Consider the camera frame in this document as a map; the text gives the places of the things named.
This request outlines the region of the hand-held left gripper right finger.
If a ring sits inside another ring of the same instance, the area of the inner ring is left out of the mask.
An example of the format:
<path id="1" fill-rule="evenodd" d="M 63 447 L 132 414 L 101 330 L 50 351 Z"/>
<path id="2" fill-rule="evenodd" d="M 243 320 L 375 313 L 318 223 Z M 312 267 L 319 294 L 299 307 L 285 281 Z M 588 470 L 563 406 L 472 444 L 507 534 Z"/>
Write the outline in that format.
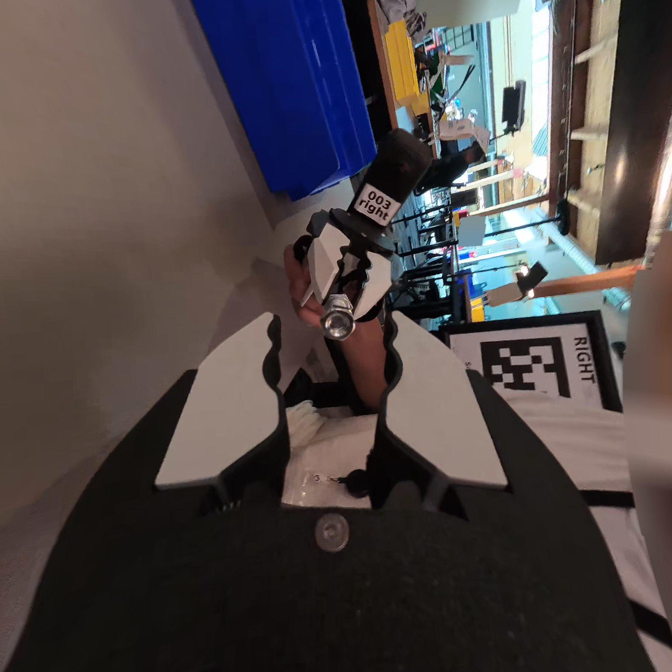
<path id="1" fill-rule="evenodd" d="M 385 324 L 388 387 L 374 440 L 374 492 L 506 492 L 508 479 L 462 361 L 396 311 Z"/>

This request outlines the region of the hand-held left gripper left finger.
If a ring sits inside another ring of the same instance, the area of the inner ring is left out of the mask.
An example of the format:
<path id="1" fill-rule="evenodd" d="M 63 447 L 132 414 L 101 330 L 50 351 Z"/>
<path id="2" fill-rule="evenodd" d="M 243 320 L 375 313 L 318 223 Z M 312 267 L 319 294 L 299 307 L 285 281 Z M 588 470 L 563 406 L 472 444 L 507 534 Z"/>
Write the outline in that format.
<path id="1" fill-rule="evenodd" d="M 283 488 L 289 439 L 281 379 L 281 320 L 263 313 L 200 364 L 155 478 L 160 490 L 218 485 Z"/>

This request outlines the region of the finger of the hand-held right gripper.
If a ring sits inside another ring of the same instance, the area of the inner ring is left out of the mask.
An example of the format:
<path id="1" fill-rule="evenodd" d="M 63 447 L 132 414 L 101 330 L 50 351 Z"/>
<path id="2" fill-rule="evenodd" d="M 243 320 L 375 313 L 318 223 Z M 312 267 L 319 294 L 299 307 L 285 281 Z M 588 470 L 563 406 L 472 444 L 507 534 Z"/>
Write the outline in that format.
<path id="1" fill-rule="evenodd" d="M 307 250 L 310 284 L 300 302 L 301 307 L 312 296 L 324 305 L 331 295 L 345 295 L 342 289 L 333 290 L 333 284 L 339 287 L 344 255 L 350 245 L 349 238 L 332 223 L 310 223 L 307 231 L 312 237 Z"/>
<path id="2" fill-rule="evenodd" d="M 355 322 L 368 322 L 376 318 L 392 285 L 390 257 L 368 251 L 366 260 L 368 266 L 364 269 L 365 278 L 354 305 Z"/>

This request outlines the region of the person's right forearm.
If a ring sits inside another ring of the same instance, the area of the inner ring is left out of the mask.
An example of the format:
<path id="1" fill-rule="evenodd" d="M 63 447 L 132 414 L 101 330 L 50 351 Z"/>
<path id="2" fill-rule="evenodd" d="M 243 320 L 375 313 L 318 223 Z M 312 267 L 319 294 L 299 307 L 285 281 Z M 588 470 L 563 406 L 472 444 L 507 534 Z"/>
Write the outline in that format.
<path id="1" fill-rule="evenodd" d="M 336 343 L 345 358 L 354 389 L 364 405 L 377 413 L 388 384 L 384 367 L 384 330 L 378 318 L 356 324 L 354 332 Z"/>

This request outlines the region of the person's right hand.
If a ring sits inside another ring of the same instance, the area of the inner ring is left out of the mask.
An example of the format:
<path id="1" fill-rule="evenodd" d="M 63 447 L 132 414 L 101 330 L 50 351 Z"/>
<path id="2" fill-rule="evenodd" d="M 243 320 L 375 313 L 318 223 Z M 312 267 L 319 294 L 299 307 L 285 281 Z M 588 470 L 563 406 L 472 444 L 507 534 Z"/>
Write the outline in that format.
<path id="1" fill-rule="evenodd" d="M 295 258 L 293 245 L 287 245 L 283 254 L 284 271 L 294 311 L 302 322 L 320 329 L 324 309 L 311 289 L 309 269 Z"/>

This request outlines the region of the black office chair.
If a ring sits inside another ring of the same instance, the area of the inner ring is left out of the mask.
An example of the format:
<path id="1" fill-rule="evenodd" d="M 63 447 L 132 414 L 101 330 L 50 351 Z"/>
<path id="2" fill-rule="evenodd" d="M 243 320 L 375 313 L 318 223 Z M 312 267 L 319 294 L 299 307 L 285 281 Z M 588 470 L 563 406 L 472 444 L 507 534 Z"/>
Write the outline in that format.
<path id="1" fill-rule="evenodd" d="M 483 148 L 474 143 L 455 154 L 434 160 L 416 185 L 414 195 L 420 197 L 432 189 L 451 188 L 470 165 L 482 162 L 484 157 Z"/>

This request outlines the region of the wooden work table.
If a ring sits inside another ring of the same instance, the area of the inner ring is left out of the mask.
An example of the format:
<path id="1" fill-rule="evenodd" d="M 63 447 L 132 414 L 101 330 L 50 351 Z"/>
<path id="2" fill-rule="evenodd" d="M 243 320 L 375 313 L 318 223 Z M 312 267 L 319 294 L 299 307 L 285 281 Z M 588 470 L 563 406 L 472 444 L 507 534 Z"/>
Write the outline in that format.
<path id="1" fill-rule="evenodd" d="M 436 159 L 439 157 L 439 148 L 436 144 L 436 140 L 433 138 L 435 133 L 435 123 L 432 114 L 427 73 L 423 73 L 422 79 L 419 80 L 416 69 L 416 77 L 419 84 L 419 100 L 417 100 L 412 107 L 399 106 L 394 98 L 392 90 L 389 60 L 384 43 L 384 36 L 390 23 L 386 20 L 377 1 L 367 1 L 366 7 L 372 29 L 377 67 L 382 81 L 382 99 L 384 100 L 386 119 L 393 129 L 403 127 L 409 132 L 418 130 L 418 133 L 427 130 L 425 142 L 429 143 L 432 149 L 433 158 Z"/>

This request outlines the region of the yellow plastic bin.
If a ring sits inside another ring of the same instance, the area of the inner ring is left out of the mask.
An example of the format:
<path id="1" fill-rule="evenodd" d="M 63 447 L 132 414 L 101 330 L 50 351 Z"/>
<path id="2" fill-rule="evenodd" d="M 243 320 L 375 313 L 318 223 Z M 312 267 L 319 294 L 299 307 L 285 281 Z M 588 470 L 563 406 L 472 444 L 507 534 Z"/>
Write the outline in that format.
<path id="1" fill-rule="evenodd" d="M 394 98 L 401 107 L 412 107 L 419 100 L 415 51 L 404 20 L 390 23 L 384 36 Z"/>

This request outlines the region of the black framed marker sign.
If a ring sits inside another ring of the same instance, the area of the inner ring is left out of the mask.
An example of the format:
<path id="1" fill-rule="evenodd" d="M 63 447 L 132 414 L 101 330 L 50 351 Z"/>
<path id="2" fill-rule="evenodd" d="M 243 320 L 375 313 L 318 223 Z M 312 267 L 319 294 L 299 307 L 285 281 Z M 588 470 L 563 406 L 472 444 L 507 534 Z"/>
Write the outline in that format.
<path id="1" fill-rule="evenodd" d="M 447 324 L 433 334 L 500 392 L 538 392 L 585 407 L 623 411 L 598 310 Z"/>

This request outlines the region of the blue plastic bin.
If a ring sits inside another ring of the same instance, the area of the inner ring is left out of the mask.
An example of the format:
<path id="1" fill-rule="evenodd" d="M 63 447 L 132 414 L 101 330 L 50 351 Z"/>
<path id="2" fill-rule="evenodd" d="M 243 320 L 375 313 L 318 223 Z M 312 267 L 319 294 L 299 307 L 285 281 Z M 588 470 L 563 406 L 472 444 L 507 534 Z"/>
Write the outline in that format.
<path id="1" fill-rule="evenodd" d="M 268 189 L 296 202 L 376 155 L 341 1 L 192 1 Z"/>

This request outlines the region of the black light panel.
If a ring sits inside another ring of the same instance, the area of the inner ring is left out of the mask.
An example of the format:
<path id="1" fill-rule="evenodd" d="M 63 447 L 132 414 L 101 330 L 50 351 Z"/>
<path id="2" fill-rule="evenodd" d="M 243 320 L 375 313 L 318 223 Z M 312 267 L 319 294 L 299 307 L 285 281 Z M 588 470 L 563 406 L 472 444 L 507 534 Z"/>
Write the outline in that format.
<path id="1" fill-rule="evenodd" d="M 513 86 L 504 87 L 502 124 L 504 135 L 513 135 L 521 130 L 525 121 L 526 82 L 519 79 Z"/>

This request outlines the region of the black tripod stand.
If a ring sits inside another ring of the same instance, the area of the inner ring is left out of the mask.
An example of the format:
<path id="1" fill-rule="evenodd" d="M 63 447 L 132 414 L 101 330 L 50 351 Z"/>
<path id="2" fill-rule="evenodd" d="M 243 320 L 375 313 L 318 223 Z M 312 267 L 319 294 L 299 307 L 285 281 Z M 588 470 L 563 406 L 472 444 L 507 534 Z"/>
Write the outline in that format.
<path id="1" fill-rule="evenodd" d="M 494 238 L 505 233 L 516 233 L 530 228 L 538 228 L 545 224 L 555 225 L 562 236 L 566 236 L 571 228 L 571 217 L 567 199 L 559 201 L 556 207 L 556 214 L 553 217 L 530 221 L 528 223 L 510 226 L 496 231 L 486 231 L 487 217 L 488 216 L 471 214 L 461 218 L 460 223 L 455 225 L 454 238 L 458 245 L 461 245 L 462 247 L 479 247 L 483 244 L 484 239 Z"/>

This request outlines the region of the spiral metal air duct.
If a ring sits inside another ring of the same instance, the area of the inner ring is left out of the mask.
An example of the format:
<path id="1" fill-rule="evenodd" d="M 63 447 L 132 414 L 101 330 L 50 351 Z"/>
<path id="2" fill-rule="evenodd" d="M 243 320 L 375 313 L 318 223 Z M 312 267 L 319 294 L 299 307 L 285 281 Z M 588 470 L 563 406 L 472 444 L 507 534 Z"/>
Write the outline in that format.
<path id="1" fill-rule="evenodd" d="M 555 224 L 541 224 L 538 228 L 542 235 L 555 244 L 562 254 L 568 257 L 584 275 L 597 275 L 612 270 L 612 268 L 598 267 L 578 246 L 575 238 L 571 234 L 561 234 Z M 618 312 L 628 313 L 630 311 L 632 297 L 630 290 L 627 290 L 624 285 L 601 288 L 599 291 L 601 291 L 603 299 L 609 302 Z"/>

